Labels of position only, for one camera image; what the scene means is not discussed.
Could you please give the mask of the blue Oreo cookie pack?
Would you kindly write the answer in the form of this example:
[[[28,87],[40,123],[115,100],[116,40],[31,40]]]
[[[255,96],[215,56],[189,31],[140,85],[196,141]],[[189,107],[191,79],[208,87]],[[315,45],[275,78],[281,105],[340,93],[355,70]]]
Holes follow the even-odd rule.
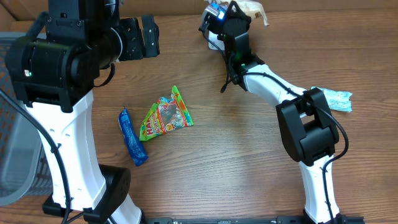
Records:
[[[118,122],[124,137],[127,151],[131,159],[134,161],[135,166],[139,167],[145,163],[149,157],[146,154],[143,144],[134,132],[132,121],[126,108],[120,112]]]

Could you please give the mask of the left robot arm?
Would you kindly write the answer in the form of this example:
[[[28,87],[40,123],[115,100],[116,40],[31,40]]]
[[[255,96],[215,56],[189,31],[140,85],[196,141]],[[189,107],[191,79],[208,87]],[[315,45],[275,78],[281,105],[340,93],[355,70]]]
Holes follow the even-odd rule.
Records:
[[[42,209],[64,223],[72,211],[88,223],[144,223],[129,195],[129,169],[97,160],[91,115],[100,71],[158,56],[159,28],[150,14],[121,18],[118,1],[49,0],[48,7],[5,59],[52,176]]]

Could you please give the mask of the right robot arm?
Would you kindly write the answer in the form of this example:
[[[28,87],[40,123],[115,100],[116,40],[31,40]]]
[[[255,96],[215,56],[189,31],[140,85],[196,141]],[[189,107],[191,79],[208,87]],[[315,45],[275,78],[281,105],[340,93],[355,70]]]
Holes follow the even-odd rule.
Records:
[[[332,116],[324,93],[305,90],[277,76],[249,46],[251,18],[231,1],[220,37],[226,51],[230,83],[263,97],[275,107],[283,147],[298,162],[305,189],[305,218],[309,223],[342,223],[335,200],[332,167],[344,153],[335,146],[347,134]]]

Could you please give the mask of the green Haribo gummy bag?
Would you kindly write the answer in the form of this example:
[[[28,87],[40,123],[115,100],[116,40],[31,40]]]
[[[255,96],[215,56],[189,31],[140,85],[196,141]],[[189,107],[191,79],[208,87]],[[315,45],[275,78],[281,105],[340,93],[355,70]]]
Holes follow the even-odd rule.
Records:
[[[140,141],[170,133],[177,129],[193,126],[194,122],[183,98],[174,85],[170,96],[162,96],[154,103],[140,127]]]

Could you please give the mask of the dried mushroom snack bag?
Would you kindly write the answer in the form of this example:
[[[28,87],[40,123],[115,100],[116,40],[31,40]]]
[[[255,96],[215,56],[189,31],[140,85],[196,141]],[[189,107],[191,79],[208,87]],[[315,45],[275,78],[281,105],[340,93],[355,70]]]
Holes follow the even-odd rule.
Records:
[[[237,4],[240,9],[251,19],[262,18],[264,21],[264,26],[269,26],[266,12],[260,2],[251,0],[237,0]]]

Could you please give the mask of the light teal snack packet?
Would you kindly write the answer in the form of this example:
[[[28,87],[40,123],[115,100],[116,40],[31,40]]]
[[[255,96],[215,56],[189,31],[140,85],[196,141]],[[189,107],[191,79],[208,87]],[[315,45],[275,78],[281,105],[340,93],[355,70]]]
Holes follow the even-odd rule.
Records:
[[[353,94],[351,92],[335,91],[318,86],[313,86],[312,89],[314,88],[318,88],[323,92],[328,106],[331,110],[352,112],[352,104],[350,98]]]

